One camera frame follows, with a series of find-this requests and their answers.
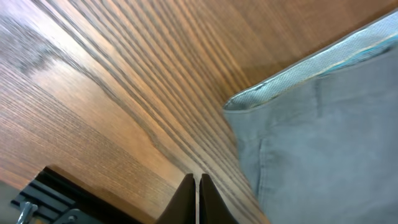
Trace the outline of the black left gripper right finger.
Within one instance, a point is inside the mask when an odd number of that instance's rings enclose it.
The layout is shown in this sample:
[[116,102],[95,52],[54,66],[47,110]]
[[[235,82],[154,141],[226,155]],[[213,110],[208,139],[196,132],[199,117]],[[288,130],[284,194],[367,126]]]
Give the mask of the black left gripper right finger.
[[238,224],[208,174],[202,174],[199,193],[200,224]]

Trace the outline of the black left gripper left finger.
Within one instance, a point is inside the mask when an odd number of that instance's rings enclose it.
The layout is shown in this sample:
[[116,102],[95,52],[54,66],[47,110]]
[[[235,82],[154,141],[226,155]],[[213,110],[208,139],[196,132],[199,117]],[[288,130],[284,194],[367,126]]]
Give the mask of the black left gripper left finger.
[[156,220],[156,224],[195,224],[195,222],[196,185],[193,174],[187,174]]

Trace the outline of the grey cotton shorts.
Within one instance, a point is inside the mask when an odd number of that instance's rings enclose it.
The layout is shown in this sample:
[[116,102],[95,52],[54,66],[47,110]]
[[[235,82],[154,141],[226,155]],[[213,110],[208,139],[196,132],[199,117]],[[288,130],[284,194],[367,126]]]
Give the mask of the grey cotton shorts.
[[397,12],[232,96],[224,116],[271,223],[397,222]]

